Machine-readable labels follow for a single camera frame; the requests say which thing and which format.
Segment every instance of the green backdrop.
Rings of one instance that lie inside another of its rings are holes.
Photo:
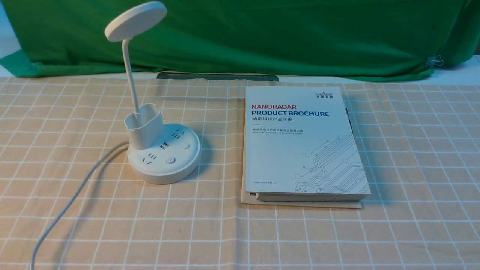
[[[123,72],[105,26],[142,0],[1,0],[22,50],[0,60],[18,77]],[[428,76],[429,57],[468,60],[480,0],[163,0],[166,18],[130,42],[134,70]]]

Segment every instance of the round button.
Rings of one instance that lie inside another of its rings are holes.
[[[174,157],[167,158],[166,162],[167,164],[172,164],[175,162],[175,158]]]

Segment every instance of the metal clip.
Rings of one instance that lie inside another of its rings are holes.
[[[442,60],[442,56],[441,55],[437,55],[437,56],[431,56],[428,58],[427,60],[427,64],[425,65],[425,67],[431,67],[433,68],[433,66],[442,66],[444,64],[444,61]]]

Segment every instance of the white desk lamp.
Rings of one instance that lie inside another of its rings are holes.
[[[164,4],[148,2],[120,14],[105,28],[109,41],[122,41],[123,60],[135,109],[125,118],[130,137],[128,160],[133,171],[152,184],[178,182],[192,173],[200,162],[200,140],[192,129],[180,124],[164,125],[162,114],[153,103],[138,107],[128,43],[134,36],[158,24],[165,15]]]

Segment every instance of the round power strip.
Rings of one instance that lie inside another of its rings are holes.
[[[189,127],[165,124],[164,135],[151,147],[138,150],[130,145],[127,156],[145,182],[171,184],[186,178],[200,163],[200,140]]]

